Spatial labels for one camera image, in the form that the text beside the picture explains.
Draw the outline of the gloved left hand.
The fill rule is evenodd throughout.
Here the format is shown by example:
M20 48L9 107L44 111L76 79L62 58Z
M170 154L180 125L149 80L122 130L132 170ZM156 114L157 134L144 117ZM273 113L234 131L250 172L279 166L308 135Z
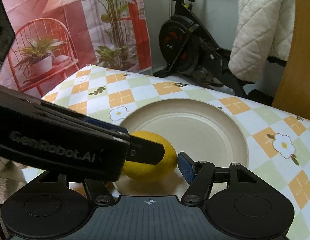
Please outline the gloved left hand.
M22 172L28 168L26 165L16 163L0 157L0 204L4 202L17 190L26 185Z

